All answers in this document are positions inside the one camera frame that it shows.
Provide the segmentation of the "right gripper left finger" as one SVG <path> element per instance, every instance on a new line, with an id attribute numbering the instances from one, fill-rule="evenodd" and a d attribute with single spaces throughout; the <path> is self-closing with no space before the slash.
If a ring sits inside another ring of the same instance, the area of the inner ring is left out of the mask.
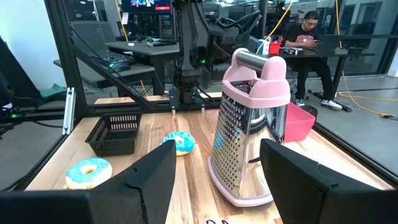
<path id="1" fill-rule="evenodd" d="M 175 183 L 176 143 L 168 140 L 90 195 L 92 223 L 165 223 Z"/>

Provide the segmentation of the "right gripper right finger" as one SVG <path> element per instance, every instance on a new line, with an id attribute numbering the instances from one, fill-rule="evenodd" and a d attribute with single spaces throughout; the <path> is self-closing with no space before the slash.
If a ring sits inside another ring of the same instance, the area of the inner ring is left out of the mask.
<path id="1" fill-rule="evenodd" d="M 397 191 L 380 190 L 262 139 L 264 176 L 284 223 L 397 223 Z"/>

